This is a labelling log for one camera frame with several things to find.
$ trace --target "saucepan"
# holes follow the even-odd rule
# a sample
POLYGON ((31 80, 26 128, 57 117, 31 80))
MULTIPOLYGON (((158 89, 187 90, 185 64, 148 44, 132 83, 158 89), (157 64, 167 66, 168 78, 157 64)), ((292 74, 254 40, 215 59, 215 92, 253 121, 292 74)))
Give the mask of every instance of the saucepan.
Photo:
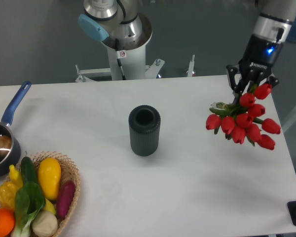
POLYGON ((3 113, 0 122, 0 176, 7 174, 9 166, 16 165, 20 159, 21 147, 9 126, 12 125, 16 108, 31 85, 29 81, 24 82, 3 113))

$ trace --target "black ribbed cup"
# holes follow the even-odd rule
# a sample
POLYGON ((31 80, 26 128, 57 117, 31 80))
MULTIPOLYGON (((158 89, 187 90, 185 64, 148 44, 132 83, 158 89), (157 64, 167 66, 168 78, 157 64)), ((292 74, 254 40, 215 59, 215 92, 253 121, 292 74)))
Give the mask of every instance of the black ribbed cup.
POLYGON ((130 145, 133 152, 146 157, 158 148, 161 117, 152 106, 141 105, 128 117, 130 145))

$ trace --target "tulip bouquet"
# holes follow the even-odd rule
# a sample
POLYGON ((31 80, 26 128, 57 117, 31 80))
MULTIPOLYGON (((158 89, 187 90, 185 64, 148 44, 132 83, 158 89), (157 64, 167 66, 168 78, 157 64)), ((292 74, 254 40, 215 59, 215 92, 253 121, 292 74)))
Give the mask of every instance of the tulip bouquet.
POLYGON ((257 124, 261 124, 262 130, 272 134, 280 134, 281 127, 270 118, 259 119, 258 117, 265 114, 265 107, 256 104, 256 99, 265 99, 271 91, 272 85, 266 82, 260 86, 252 86, 248 93, 240 97, 239 104, 214 103, 210 108, 214 114, 208 116, 206 129, 213 129, 217 134, 221 127, 228 140, 243 144, 247 137, 253 146, 258 143, 263 148, 273 150, 275 142, 268 135, 261 134, 257 124))

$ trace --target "gray wall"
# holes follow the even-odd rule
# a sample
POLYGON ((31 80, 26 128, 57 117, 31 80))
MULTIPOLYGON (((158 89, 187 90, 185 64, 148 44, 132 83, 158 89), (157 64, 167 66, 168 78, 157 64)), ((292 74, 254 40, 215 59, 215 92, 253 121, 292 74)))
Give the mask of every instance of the gray wall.
MULTIPOLYGON (((109 67, 106 50, 79 28, 82 0, 0 0, 0 85, 74 82, 80 69, 109 67)), ((235 0, 139 0, 153 26, 147 64, 166 61, 165 77, 183 77, 195 54, 198 76, 237 64, 259 10, 235 0)), ((272 95, 281 120, 296 104, 296 44, 287 42, 274 67, 272 95)), ((296 125, 286 138, 296 164, 296 125)))

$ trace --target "fake vegetable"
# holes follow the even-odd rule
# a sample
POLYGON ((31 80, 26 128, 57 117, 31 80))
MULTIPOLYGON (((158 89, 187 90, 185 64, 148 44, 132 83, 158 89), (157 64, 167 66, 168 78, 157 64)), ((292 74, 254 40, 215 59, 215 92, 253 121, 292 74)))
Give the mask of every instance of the fake vegetable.
POLYGON ((0 208, 0 237, 8 235, 13 230, 14 224, 13 211, 0 208))
POLYGON ((34 182, 39 185, 35 167, 31 158, 23 157, 21 161, 21 174, 22 174, 22 180, 24 184, 26 182, 34 182))
POLYGON ((42 211, 33 221, 32 228, 38 237, 50 237, 58 229, 57 218, 49 211, 42 211))
POLYGON ((69 211, 75 193, 75 184, 72 180, 65 182, 59 191, 56 211, 57 215, 64 219, 69 211))
POLYGON ((44 159, 39 165, 37 176, 45 198, 57 200, 61 176, 57 159, 51 157, 44 159))
POLYGON ((29 237, 30 224, 45 206, 45 198, 37 180, 35 167, 29 157, 21 161, 23 187, 15 197, 15 228, 11 237, 29 237))
POLYGON ((0 206, 2 208, 15 210, 15 195, 18 189, 13 182, 4 182, 0 185, 0 206))
POLYGON ((15 228, 11 237, 29 237, 30 224, 45 206, 45 198, 37 183, 27 182, 15 198, 15 228))
POLYGON ((23 186, 23 180, 21 173, 15 169, 14 165, 9 166, 10 172, 9 177, 13 183, 18 186, 18 188, 21 188, 23 186))
POLYGON ((53 215, 56 215, 56 210, 54 208, 54 205, 46 198, 45 198, 45 201, 46 201, 46 205, 43 208, 43 210, 44 211, 49 211, 49 212, 53 213, 53 215))

